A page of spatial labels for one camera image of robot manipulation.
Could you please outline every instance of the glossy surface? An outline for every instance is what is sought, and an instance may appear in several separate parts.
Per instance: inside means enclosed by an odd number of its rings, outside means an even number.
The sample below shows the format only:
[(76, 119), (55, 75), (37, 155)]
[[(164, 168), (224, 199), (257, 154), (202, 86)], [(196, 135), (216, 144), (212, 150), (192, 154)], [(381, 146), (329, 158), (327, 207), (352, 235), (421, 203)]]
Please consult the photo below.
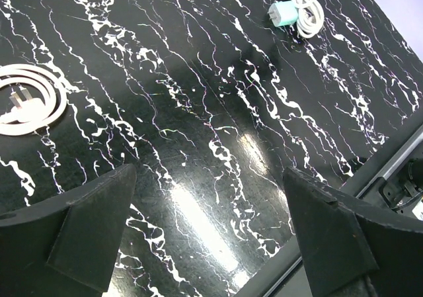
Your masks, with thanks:
[(273, 1), (0, 0), (0, 65), (72, 84), (51, 128), (0, 137), (0, 212), (134, 163), (107, 296), (234, 295), (292, 235), (273, 177), (339, 187), (422, 98), (421, 62), (372, 0), (320, 0), (309, 42), (271, 26)]

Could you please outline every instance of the teal plug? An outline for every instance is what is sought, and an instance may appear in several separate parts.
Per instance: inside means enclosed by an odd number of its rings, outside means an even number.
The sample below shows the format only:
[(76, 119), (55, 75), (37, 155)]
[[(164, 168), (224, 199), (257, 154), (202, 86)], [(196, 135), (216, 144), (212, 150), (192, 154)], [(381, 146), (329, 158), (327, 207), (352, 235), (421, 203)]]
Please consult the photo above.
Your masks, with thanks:
[(298, 20), (298, 9), (292, 1), (278, 1), (273, 3), (268, 13), (275, 27), (295, 24)]

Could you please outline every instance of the plug prongs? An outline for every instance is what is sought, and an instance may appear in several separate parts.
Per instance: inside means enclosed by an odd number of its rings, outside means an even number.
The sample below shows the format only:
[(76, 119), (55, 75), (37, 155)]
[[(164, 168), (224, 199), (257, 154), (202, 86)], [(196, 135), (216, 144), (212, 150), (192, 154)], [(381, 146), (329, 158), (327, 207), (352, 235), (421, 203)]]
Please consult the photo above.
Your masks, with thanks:
[(26, 87), (20, 87), (20, 91), (22, 92), (22, 94), (24, 95), (24, 97), (27, 100), (32, 100), (32, 95), (31, 95), (31, 93), (29, 93), (29, 91)]
[(22, 99), (20, 98), (18, 93), (13, 91), (12, 96), (9, 98), (17, 108), (22, 108)]
[(276, 14), (275, 14), (275, 11), (269, 11), (268, 14), (270, 16), (270, 19), (272, 19), (272, 20), (274, 20), (274, 19), (277, 18)]

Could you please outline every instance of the black marble countertop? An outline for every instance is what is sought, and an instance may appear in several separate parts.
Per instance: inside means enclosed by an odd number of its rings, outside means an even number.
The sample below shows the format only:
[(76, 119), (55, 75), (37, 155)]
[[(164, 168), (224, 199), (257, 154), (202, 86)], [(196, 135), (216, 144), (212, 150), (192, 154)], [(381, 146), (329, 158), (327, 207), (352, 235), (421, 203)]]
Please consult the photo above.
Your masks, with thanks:
[(234, 295), (292, 236), (273, 177), (339, 187), (423, 97), (372, 0), (319, 0), (309, 41), (271, 25), (274, 1), (0, 0), (0, 65), (71, 83), (59, 122), (0, 137), (0, 213), (133, 163), (107, 296)]

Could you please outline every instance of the white power cord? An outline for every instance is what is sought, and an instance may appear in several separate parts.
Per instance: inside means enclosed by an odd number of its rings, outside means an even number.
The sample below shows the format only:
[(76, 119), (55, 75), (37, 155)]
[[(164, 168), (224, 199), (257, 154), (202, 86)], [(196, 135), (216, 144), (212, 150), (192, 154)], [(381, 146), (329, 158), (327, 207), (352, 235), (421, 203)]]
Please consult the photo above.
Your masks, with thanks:
[[(12, 92), (10, 100), (15, 105), (11, 112), (0, 116), (0, 135), (20, 136), (48, 126), (65, 111), (67, 97), (63, 83), (53, 73), (28, 64), (11, 64), (0, 67), (0, 90), (8, 85), (20, 84), (20, 91), (25, 97), (21, 99), (17, 92)], [(54, 87), (59, 91), (59, 105)], [(33, 98), (28, 89), (22, 85), (35, 87), (43, 96), (44, 102)]]
[(298, 9), (297, 28), (300, 36), (311, 38), (322, 29), (325, 14), (317, 0), (292, 0)]

